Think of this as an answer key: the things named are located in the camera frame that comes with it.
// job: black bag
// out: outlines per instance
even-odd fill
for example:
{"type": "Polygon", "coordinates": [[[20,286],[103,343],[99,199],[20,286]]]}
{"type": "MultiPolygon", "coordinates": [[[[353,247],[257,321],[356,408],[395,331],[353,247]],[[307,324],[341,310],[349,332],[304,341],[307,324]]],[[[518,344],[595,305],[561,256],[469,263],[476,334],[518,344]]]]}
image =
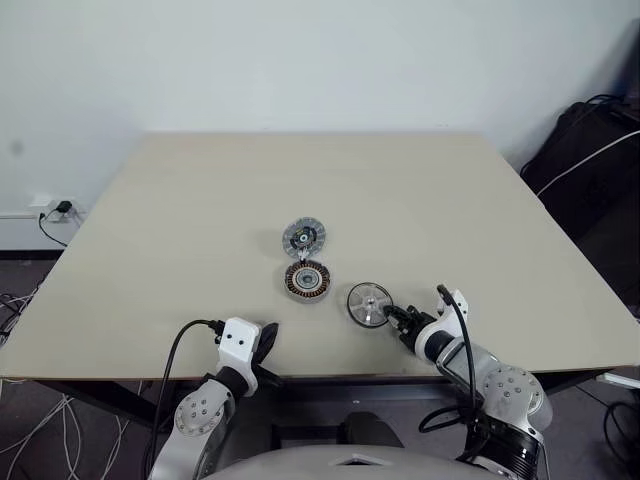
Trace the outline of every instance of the black bag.
{"type": "MultiPolygon", "coordinates": [[[[575,103],[520,174],[538,193],[553,178],[640,125],[608,103],[575,103]]],[[[608,148],[539,196],[618,296],[640,305],[640,135],[608,148]]]]}

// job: beige tabletop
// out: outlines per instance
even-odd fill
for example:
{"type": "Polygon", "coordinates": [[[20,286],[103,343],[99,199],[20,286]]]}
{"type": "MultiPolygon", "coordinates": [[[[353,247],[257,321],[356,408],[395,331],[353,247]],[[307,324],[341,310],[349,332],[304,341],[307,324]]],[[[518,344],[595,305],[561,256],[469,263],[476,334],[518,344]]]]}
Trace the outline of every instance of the beige tabletop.
{"type": "MultiPolygon", "coordinates": [[[[530,370],[638,363],[638,325],[512,168],[481,137],[153,134],[106,190],[0,350],[0,375],[157,378],[196,318],[280,322],[265,362],[284,376],[434,375],[387,325],[349,319],[378,282],[434,313],[460,289],[476,343],[530,370]],[[332,278],[286,296],[283,229],[326,227],[332,278]]],[[[173,377],[217,359],[188,332],[173,377]]]]}

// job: baseboard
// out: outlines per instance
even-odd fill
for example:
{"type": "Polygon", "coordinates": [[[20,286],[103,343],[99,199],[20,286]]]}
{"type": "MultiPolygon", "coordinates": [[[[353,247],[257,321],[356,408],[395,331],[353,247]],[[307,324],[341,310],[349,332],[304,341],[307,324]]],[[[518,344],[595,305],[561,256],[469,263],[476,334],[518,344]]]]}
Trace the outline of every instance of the baseboard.
{"type": "Polygon", "coordinates": [[[0,260],[57,260],[64,250],[0,250],[0,260]]]}

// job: metal disc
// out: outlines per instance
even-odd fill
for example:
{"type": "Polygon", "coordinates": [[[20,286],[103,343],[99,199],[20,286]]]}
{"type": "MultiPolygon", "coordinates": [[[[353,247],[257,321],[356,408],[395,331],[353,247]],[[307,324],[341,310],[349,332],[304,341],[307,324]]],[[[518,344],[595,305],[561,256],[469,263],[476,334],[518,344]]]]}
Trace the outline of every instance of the metal disc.
{"type": "Polygon", "coordinates": [[[306,251],[306,257],[320,251],[326,232],[324,225],[312,217],[299,218],[289,225],[282,234],[282,248],[287,255],[299,258],[306,251]]]}
{"type": "Polygon", "coordinates": [[[327,267],[311,260],[290,265],[284,276],[287,293],[302,303],[321,300],[329,291],[330,284],[331,277],[327,267]]]}
{"type": "Polygon", "coordinates": [[[347,311],[358,325],[377,328],[387,323],[383,308],[393,305],[393,299],[384,287],[377,283],[359,283],[347,297],[347,311]]]}

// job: power outlet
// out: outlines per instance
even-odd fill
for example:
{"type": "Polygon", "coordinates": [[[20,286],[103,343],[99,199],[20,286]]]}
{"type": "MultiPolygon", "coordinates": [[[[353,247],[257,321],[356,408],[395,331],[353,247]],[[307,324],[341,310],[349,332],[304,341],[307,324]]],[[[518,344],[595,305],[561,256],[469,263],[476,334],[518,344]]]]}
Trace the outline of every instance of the power outlet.
{"type": "Polygon", "coordinates": [[[72,210],[67,214],[53,212],[47,218],[48,222],[61,222],[67,218],[69,214],[73,214],[74,211],[80,214],[86,213],[84,207],[82,207],[74,197],[52,197],[50,195],[36,195],[29,205],[29,211],[33,212],[36,216],[40,216],[41,213],[48,215],[49,212],[52,212],[63,200],[71,202],[72,210]]]}

